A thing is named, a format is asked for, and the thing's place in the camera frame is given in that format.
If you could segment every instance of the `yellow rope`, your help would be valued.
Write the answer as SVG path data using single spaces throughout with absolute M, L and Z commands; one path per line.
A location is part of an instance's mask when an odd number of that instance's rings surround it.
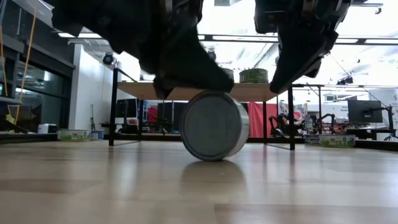
M 22 95 L 24 94 L 24 85 L 25 85 L 25 77 L 26 77 L 26 73 L 27 73 L 27 67 L 28 67 L 28 63 L 29 63 L 29 58 L 30 58 L 30 50 L 32 48 L 32 41 L 33 41 L 33 33 L 35 31 L 35 25 L 36 25 L 36 13 L 37 13 L 37 4 L 38 4 L 39 0 L 36 0 L 36 4 L 35 4 L 35 12 L 33 15 L 33 24 L 32 24 L 32 30 L 30 32 L 30 40 L 29 40 L 29 46 L 27 48 L 27 57 L 26 57 L 26 62 L 25 62 L 25 71 L 24 71 L 24 77 L 22 78 L 22 85 L 21 85 L 21 92 L 19 93 L 19 101 L 22 101 Z M 17 116 L 15 117 L 15 125 L 17 124 L 18 121 L 18 116 L 19 116 L 19 105 L 17 107 Z

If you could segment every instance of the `computer monitor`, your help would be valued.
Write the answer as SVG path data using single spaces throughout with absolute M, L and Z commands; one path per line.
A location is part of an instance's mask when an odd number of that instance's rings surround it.
M 348 119 L 350 123 L 382 123 L 382 110 L 380 101 L 348 100 Z

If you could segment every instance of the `wooden floor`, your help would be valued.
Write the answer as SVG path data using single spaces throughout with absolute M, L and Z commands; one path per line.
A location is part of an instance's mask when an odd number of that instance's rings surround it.
M 180 142 L 0 145 L 0 224 L 398 223 L 398 154 L 247 144 L 197 161 Z

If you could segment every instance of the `can lid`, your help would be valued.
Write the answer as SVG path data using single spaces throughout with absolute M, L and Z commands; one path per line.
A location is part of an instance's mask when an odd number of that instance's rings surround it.
M 214 91 L 194 97 L 185 108 L 180 124 L 185 147 L 204 161 L 227 157 L 243 128 L 235 101 L 226 93 Z

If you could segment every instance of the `white wall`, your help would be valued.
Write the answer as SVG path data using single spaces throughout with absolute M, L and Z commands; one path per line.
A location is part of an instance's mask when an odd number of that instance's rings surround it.
M 116 58 L 118 59 L 118 68 L 126 72 L 126 74 L 135 79 L 135 81 L 139 81 L 141 66 L 139 65 L 138 59 L 125 52 L 117 55 Z M 131 79 L 123 75 L 121 76 L 120 82 L 121 81 L 131 82 Z
M 113 71 L 95 60 L 76 44 L 76 66 L 73 72 L 70 100 L 69 129 L 91 129 L 91 108 L 94 105 L 96 129 L 100 123 L 109 122 L 111 113 L 111 93 Z

